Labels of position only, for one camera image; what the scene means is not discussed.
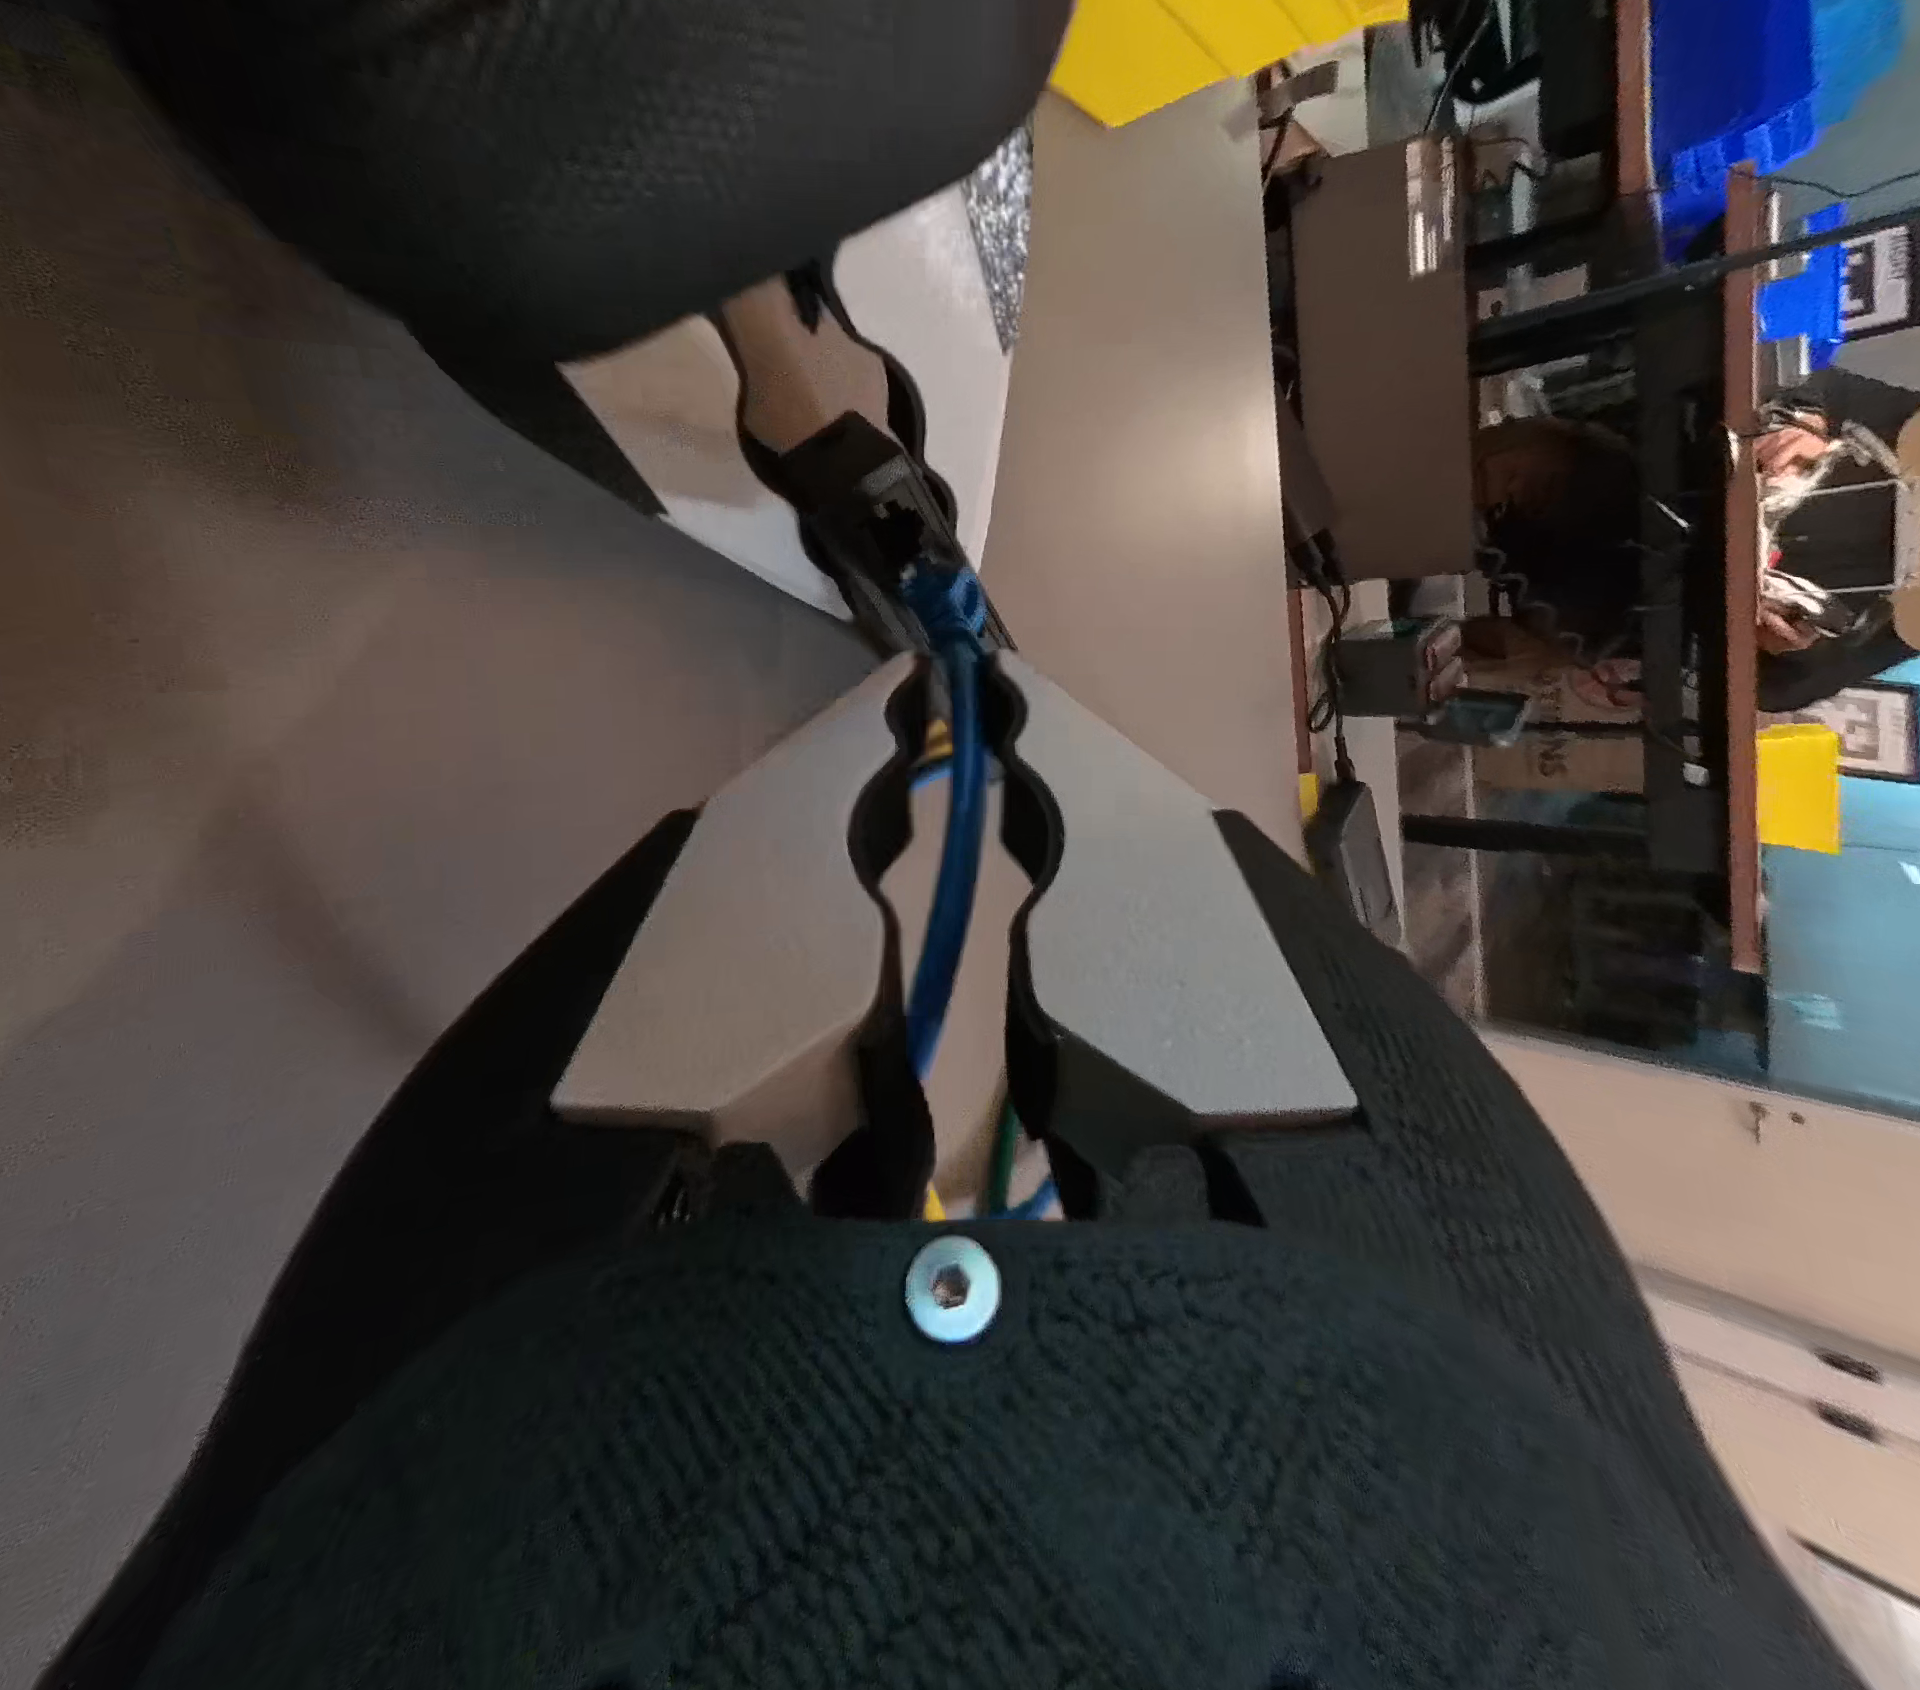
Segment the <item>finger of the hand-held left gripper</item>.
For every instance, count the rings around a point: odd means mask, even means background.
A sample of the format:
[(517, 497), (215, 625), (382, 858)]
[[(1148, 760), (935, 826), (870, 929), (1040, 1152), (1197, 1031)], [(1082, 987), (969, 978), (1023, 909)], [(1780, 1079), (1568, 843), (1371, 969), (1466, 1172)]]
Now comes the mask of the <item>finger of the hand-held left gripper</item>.
[(743, 378), (719, 328), (684, 318), (600, 357), (569, 381), (661, 501), (665, 522), (837, 622), (853, 611), (819, 567), (792, 507), (752, 470), (739, 430)]
[(856, 334), (900, 362), (925, 409), (925, 461), (953, 489), (980, 564), (991, 536), (1010, 355), (961, 190), (847, 238), (832, 279)]

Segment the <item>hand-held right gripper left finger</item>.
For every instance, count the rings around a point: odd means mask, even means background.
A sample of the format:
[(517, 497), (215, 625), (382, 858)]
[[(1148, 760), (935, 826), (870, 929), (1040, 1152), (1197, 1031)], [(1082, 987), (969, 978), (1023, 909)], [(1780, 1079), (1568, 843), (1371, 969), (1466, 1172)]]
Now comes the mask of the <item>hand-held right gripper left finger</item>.
[(900, 953), (853, 823), (917, 670), (883, 664), (695, 813), (550, 1095), (560, 1119), (764, 1146), (798, 1184), (854, 1131), (856, 1036)]

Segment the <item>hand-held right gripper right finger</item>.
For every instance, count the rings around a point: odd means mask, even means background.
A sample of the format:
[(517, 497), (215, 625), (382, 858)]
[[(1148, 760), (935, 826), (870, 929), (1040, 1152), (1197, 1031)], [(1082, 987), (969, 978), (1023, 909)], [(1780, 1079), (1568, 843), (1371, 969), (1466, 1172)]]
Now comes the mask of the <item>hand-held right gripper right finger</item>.
[(1241, 847), (1259, 826), (1017, 654), (991, 670), (1010, 926), (1007, 1074), (1023, 1126), (1116, 1177), (1145, 1149), (1318, 1131), (1361, 1101)]

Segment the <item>black ethernet switch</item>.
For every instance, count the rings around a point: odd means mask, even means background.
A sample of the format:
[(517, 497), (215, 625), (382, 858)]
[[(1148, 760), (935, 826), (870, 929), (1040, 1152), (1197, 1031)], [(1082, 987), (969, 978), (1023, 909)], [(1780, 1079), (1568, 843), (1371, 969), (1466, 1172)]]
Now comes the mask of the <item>black ethernet switch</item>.
[(906, 600), (909, 574), (933, 564), (973, 571), (944, 478), (859, 412), (789, 452), (749, 444), (757, 478), (784, 501), (814, 570), (883, 656), (925, 654), (930, 638)]

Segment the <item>black power adapter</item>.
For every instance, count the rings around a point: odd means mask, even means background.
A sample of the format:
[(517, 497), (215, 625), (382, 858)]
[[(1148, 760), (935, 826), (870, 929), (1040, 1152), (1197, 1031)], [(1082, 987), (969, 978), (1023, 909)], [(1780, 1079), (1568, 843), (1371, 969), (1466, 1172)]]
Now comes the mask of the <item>black power adapter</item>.
[(1357, 775), (1321, 788), (1305, 823), (1309, 866), (1362, 929), (1400, 952), (1404, 922), (1374, 792)]

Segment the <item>black battery charger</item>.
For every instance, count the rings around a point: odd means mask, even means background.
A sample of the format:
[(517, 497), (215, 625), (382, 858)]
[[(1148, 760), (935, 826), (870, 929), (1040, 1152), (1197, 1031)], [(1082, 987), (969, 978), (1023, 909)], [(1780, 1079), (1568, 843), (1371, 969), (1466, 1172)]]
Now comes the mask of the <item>black battery charger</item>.
[(1531, 696), (1472, 682), (1464, 628), (1461, 618), (1403, 615), (1328, 631), (1325, 682), (1335, 728), (1379, 718), (1432, 744), (1520, 741)]

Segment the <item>grey equipment case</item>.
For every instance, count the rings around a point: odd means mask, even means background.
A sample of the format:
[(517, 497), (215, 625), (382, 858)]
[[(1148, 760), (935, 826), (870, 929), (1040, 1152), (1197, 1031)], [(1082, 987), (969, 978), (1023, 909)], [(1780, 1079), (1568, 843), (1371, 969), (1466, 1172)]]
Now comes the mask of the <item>grey equipment case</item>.
[(1301, 420), (1357, 579), (1476, 564), (1468, 165), (1424, 134), (1325, 157), (1289, 202)]

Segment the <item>cardboard box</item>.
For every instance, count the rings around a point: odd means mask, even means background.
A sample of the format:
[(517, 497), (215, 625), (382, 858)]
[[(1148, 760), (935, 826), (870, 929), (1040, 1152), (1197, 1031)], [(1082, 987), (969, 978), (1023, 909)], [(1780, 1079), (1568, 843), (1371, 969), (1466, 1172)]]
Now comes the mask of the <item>cardboard box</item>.
[(1474, 784), (1495, 792), (1641, 795), (1642, 664), (1616, 656), (1594, 666), (1549, 664), (1538, 654), (1468, 664), (1479, 690), (1524, 694), (1522, 732), (1472, 755)]

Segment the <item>white door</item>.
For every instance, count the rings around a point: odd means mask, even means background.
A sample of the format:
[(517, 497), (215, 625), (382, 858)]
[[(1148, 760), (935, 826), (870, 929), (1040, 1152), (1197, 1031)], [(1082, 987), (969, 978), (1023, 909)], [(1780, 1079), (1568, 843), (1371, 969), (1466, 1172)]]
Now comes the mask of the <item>white door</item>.
[(1914, 1117), (1488, 1024), (1633, 1257), (1787, 1309), (1916, 1300)]
[(1788, 1579), (1868, 1686), (1916, 1686), (1916, 1355), (1664, 1269), (1641, 1290)]

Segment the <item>small yellow bin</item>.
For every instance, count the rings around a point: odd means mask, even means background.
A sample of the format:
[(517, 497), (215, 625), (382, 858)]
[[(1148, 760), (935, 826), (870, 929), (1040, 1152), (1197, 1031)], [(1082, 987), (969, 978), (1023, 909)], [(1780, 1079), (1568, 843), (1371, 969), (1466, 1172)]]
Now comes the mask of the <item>small yellow bin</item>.
[(1759, 841), (1836, 858), (1845, 847), (1841, 734), (1818, 720), (1769, 721), (1755, 747)]

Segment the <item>black light stand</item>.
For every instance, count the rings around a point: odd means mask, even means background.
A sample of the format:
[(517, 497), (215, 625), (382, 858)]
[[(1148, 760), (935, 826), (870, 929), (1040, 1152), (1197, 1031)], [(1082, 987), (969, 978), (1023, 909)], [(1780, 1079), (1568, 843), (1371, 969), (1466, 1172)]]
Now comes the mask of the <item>black light stand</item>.
[(1716, 257), (1676, 262), (1646, 276), (1589, 290), (1564, 300), (1535, 304), (1524, 310), (1505, 310), (1498, 316), (1476, 321), (1468, 334), (1468, 348), (1474, 352), (1492, 349), (1498, 343), (1527, 342), (1529, 337), (1559, 331), (1561, 328), (1604, 323), (1621, 314), (1633, 314), (1636, 305), (1667, 298), (1669, 294), (1678, 295), (1716, 290), (1734, 276), (1766, 271), (1783, 262), (1812, 257), (1814, 252), (1847, 246), (1878, 229), (1906, 228), (1916, 221), (1918, 203), (1908, 203), (1887, 213), (1848, 217), (1788, 240), (1766, 240), (1736, 252), (1724, 252)]

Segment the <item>framed tag sign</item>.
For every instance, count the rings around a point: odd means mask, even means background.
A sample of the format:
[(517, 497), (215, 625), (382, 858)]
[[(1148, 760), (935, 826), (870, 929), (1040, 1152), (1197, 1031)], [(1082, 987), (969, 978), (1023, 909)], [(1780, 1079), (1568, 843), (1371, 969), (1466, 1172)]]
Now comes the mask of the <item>framed tag sign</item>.
[(1816, 723), (1836, 734), (1839, 770), (1859, 779), (1918, 784), (1918, 690), (1874, 680), (1836, 690), (1785, 721)]
[(1836, 336), (1860, 342), (1918, 328), (1918, 221), (1888, 221), (1836, 246)]

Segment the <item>small wooden screen board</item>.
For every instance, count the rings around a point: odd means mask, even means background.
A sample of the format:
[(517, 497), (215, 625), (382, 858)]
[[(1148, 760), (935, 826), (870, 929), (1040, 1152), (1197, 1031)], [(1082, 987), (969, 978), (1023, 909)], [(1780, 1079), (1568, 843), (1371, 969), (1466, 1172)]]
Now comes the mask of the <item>small wooden screen board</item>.
[(1918, 409), (1899, 431), (1894, 444), (1894, 523), (1893, 523), (1893, 625), (1900, 641), (1918, 652)]

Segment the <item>blue plastic bins stack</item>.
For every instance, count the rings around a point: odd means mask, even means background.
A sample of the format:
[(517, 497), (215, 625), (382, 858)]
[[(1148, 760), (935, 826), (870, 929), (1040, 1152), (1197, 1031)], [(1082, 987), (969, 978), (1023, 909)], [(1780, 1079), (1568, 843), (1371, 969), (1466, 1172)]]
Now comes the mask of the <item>blue plastic bins stack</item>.
[(1812, 0), (1648, 0), (1650, 152), (1663, 221), (1720, 217), (1731, 173), (1812, 152)]

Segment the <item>small blue bin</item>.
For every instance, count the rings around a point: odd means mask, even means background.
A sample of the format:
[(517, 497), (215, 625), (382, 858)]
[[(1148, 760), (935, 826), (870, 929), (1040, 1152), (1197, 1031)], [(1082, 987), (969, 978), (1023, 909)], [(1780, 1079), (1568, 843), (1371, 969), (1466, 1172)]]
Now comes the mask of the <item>small blue bin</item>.
[(1841, 198), (1783, 224), (1778, 238), (1788, 256), (1757, 290), (1757, 323), (1765, 342), (1804, 342), (1809, 366), (1831, 368), (1845, 342), (1842, 310), (1850, 249), (1842, 242), (1809, 248), (1809, 240), (1848, 221), (1850, 202)]

